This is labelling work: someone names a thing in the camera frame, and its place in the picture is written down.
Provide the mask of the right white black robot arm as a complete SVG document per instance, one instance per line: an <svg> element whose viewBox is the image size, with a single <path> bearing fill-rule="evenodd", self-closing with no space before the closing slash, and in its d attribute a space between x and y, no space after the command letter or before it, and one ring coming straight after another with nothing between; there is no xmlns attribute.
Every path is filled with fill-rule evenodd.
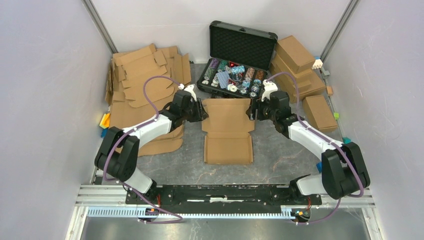
<svg viewBox="0 0 424 240"><path fill-rule="evenodd" d="M292 113L286 92L277 90L264 99L251 99L246 114L251 120L272 121L278 133L319 159L319 174L290 181L288 196L293 203L302 204L313 194L326 194L335 200L346 196L360 198L371 184L360 147L354 142L334 140Z"/></svg>

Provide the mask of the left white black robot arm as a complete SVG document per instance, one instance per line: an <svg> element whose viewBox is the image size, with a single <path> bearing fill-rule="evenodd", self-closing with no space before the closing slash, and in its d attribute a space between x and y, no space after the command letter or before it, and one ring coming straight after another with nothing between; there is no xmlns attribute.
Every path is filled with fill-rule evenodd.
<svg viewBox="0 0 424 240"><path fill-rule="evenodd" d="M202 101L188 90L178 90L173 100L150 119L131 127L110 127L94 159L94 165L106 176L138 192L145 204L157 198L155 181L137 168L138 152L152 140L171 133L183 122L201 122L208 118Z"/></svg>

